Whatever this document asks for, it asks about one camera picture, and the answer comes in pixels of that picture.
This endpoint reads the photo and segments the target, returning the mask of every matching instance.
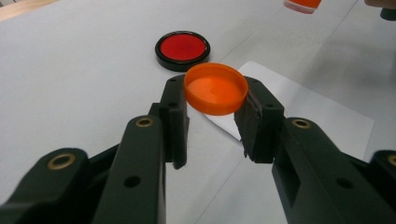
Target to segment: orange plastic cap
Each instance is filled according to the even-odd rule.
[[[248,83],[235,69],[220,63],[201,63],[187,71],[184,92],[189,104],[208,115],[227,115],[244,103]]]

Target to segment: orange cup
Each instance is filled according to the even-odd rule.
[[[320,0],[285,0],[283,5],[292,10],[312,14],[318,8]]]

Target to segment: white paper sheet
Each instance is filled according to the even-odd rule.
[[[287,118],[300,117],[314,121],[340,150],[358,159],[363,158],[374,125],[372,119],[339,105],[258,63],[245,63],[239,72],[262,82],[285,106]],[[207,117],[233,137],[240,139],[233,114]]]

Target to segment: orange object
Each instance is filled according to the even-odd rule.
[[[321,0],[285,0],[283,5],[292,10],[312,14],[318,8]]]
[[[220,63],[201,63],[187,71],[184,92],[189,104],[208,115],[238,110],[248,94],[248,83],[235,69]]]

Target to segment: screw hole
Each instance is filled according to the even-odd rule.
[[[311,124],[303,119],[294,119],[292,121],[292,124],[294,124],[294,126],[301,128],[301,129],[311,128]]]
[[[337,178],[336,181],[337,181],[337,184],[339,186],[343,187],[344,189],[353,189],[353,184],[347,179]]]
[[[177,107],[178,103],[169,103],[168,105],[171,106],[171,107]]]
[[[138,127],[141,127],[141,128],[146,128],[146,127],[151,126],[151,124],[152,124],[153,122],[154,122],[154,121],[153,121],[152,119],[144,118],[144,119],[138,120],[138,121],[136,122],[136,125],[137,125]]]
[[[64,153],[52,158],[48,163],[48,167],[50,170],[62,170],[71,165],[75,160],[76,156],[74,154]]]
[[[390,164],[396,166],[396,155],[390,155],[388,157],[388,161],[389,161]]]
[[[140,184],[140,177],[133,175],[125,179],[124,186],[128,189],[132,189]]]

